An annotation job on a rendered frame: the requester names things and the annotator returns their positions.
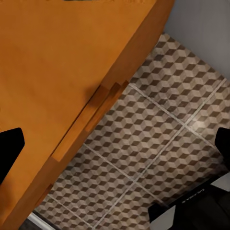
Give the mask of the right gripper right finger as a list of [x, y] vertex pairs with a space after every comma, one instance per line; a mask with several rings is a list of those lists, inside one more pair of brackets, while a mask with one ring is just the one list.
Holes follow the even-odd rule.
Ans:
[[230, 129], [220, 127], [216, 134], [215, 145], [230, 167]]

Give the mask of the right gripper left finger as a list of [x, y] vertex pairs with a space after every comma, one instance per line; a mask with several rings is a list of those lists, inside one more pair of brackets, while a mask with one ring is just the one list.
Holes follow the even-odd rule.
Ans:
[[20, 127], [0, 133], [0, 185], [25, 145]]

